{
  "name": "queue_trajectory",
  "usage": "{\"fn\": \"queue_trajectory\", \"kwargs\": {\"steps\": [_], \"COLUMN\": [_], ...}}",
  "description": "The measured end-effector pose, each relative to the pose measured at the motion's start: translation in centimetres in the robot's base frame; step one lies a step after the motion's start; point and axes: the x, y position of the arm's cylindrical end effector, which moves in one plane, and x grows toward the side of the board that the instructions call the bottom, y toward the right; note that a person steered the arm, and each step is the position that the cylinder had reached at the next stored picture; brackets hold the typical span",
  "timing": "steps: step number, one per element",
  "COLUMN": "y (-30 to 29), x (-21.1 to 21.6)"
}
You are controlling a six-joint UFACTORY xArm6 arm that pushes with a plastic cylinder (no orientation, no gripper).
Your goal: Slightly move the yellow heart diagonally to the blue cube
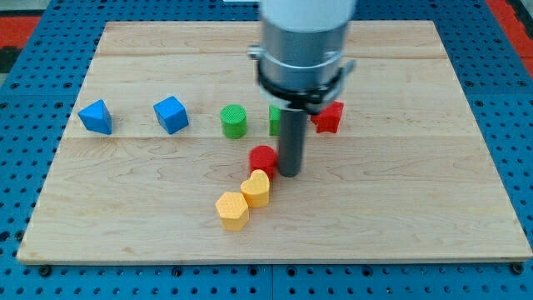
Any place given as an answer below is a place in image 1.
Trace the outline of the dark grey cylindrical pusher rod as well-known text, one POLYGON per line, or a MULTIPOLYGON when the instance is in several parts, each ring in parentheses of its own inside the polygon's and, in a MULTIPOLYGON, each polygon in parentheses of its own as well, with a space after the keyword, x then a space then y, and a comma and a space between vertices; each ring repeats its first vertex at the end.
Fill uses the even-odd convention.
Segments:
POLYGON ((306 112, 281 110, 278 133, 278 171, 283 177, 292 178, 301 171, 306 123, 306 112))

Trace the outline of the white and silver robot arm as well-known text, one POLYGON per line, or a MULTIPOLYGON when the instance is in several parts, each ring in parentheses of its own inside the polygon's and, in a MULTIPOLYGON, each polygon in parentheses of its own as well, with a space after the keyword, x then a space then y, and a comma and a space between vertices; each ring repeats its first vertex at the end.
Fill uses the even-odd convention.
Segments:
POLYGON ((342 92, 355 63, 341 62, 356 0, 261 0, 261 41, 248 49, 257 83, 279 108, 278 172, 301 171, 306 122, 342 92))

